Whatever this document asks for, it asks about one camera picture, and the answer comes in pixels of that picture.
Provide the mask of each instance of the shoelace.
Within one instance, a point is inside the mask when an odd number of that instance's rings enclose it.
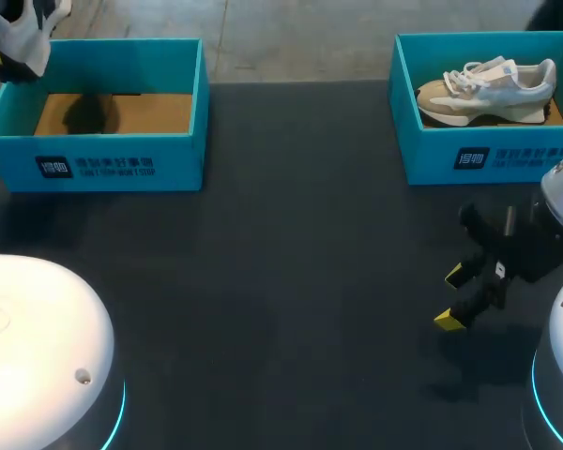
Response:
[[[490,84],[481,78],[476,77],[476,74],[471,72],[470,68],[480,66],[481,63],[467,63],[463,67],[463,72],[453,70],[452,72],[444,72],[444,83],[446,83],[449,91],[455,95],[459,95],[461,91],[472,91],[476,87],[488,87]],[[458,89],[455,89],[452,84],[456,84]]]

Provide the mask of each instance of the black table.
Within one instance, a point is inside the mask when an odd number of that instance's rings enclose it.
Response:
[[[409,187],[385,82],[212,87],[198,194],[13,195],[0,253],[79,273],[112,316],[127,448],[519,449],[563,267],[472,334],[434,316],[472,196]]]

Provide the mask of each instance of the teal shoe box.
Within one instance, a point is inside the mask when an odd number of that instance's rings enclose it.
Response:
[[[189,131],[34,136],[49,94],[80,93],[192,94]],[[199,190],[208,101],[198,39],[55,40],[41,80],[0,90],[0,176],[11,192]]]
[[[502,55],[518,65],[556,63],[555,103],[563,116],[563,32],[398,35],[388,98],[408,183],[538,182],[563,158],[563,126],[423,126],[415,89],[465,63]]]

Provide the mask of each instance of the white sneaker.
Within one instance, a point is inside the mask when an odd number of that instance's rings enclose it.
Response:
[[[465,127],[481,115],[541,124],[555,88],[552,60],[516,66],[499,56],[484,64],[467,63],[463,72],[444,72],[443,80],[422,85],[416,97],[422,113],[453,127]]]
[[[0,11],[0,81],[43,76],[50,36],[71,12],[71,0],[8,0]]]

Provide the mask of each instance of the white dome cover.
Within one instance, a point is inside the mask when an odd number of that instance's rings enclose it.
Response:
[[[52,262],[0,255],[0,450],[38,450],[72,428],[113,353],[109,315],[85,281]]]

